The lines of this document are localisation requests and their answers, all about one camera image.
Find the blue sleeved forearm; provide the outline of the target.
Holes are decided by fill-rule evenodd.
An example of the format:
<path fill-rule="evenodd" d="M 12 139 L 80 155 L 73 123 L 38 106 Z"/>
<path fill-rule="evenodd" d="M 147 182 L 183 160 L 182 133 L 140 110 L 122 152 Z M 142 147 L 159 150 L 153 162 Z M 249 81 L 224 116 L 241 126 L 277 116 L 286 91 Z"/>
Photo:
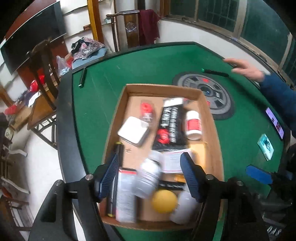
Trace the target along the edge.
<path fill-rule="evenodd" d="M 259 83 L 261 93 L 281 116 L 295 138 L 295 91 L 277 75 L 265 75 Z"/>

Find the person's right hand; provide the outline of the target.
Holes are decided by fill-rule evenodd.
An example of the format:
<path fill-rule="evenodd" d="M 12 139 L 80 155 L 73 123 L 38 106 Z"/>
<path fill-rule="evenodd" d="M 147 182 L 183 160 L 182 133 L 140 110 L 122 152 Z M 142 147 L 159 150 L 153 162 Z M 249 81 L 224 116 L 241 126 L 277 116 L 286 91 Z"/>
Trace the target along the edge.
<path fill-rule="evenodd" d="M 232 73 L 242 75 L 257 83 L 264 81 L 265 73 L 248 63 L 246 60 L 225 58 L 223 61 L 233 66 L 233 69 L 231 70 Z"/>

